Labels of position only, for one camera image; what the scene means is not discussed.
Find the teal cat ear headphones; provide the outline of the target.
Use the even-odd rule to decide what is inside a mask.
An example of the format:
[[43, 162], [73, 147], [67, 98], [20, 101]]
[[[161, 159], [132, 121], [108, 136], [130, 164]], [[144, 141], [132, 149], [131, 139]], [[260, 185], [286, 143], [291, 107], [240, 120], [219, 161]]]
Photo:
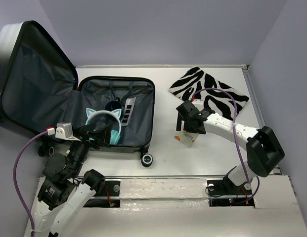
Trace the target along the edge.
[[86, 125], [90, 123], [96, 123], [94, 131], [104, 128], [105, 125], [113, 125], [114, 128], [110, 132], [110, 145], [117, 145], [122, 132], [122, 123], [120, 116], [122, 115], [122, 109], [114, 109], [112, 111], [99, 110], [96, 111], [91, 108], [86, 108]]

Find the white card with orange dot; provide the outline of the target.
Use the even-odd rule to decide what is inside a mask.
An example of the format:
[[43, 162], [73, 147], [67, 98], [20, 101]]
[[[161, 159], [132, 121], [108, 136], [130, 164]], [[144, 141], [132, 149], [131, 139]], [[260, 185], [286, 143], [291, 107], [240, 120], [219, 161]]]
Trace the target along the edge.
[[189, 133], [183, 130], [183, 131], [177, 131], [174, 138], [190, 148], [192, 147], [198, 136], [199, 134]]

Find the dark blue mug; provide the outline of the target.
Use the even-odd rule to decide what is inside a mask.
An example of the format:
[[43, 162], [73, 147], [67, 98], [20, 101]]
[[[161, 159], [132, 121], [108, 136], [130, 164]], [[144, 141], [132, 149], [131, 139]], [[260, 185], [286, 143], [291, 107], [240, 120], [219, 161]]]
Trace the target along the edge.
[[108, 102], [105, 105], [105, 110], [121, 116], [123, 114], [123, 104], [121, 103], [120, 98], [117, 97], [115, 100]]

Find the zebra print fluffy pouch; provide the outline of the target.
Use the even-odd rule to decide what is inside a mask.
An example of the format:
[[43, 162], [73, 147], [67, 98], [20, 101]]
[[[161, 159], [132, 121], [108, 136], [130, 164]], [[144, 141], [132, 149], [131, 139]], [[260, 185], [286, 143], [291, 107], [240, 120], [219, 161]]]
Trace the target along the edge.
[[182, 101], [201, 99], [205, 108], [229, 120], [233, 120], [250, 99], [199, 67], [189, 69], [171, 85], [169, 92]]

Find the small black kids suitcase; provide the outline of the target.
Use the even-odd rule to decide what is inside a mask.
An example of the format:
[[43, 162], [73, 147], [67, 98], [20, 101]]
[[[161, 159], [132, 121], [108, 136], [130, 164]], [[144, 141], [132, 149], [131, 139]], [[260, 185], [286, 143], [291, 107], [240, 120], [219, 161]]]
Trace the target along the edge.
[[108, 152], [140, 153], [143, 166], [153, 163], [155, 84], [139, 77], [91, 76], [79, 80], [77, 70], [55, 40], [36, 21], [8, 24], [0, 31], [0, 120], [32, 133], [59, 122], [73, 128], [86, 124], [86, 108], [105, 110], [120, 98], [136, 98], [128, 126]]

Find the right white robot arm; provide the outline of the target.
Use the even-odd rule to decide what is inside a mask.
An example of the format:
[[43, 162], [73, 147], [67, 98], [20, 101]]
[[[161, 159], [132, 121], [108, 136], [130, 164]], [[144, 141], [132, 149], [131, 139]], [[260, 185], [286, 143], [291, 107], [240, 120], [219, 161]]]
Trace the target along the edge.
[[274, 131], [268, 127], [248, 127], [224, 118], [210, 108], [201, 108], [199, 100], [185, 101], [177, 107], [175, 139], [191, 147], [200, 134], [211, 133], [235, 143], [237, 151], [246, 151], [247, 159], [232, 168], [213, 191], [220, 195], [235, 193], [251, 179], [266, 177], [284, 159], [285, 153]]

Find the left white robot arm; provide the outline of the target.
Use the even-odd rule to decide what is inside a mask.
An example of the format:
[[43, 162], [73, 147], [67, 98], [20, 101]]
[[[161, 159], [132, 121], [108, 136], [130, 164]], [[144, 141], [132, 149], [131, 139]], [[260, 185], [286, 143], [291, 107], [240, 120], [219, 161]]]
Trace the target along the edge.
[[66, 155], [54, 153], [42, 171], [44, 181], [40, 186], [33, 223], [27, 232], [32, 237], [61, 236], [62, 230], [93, 195], [104, 191], [105, 177], [98, 171], [87, 171], [83, 179], [75, 182], [91, 148], [108, 147], [111, 125], [95, 129], [91, 123], [73, 128], [70, 123], [58, 123], [47, 130], [56, 139], [71, 141]]

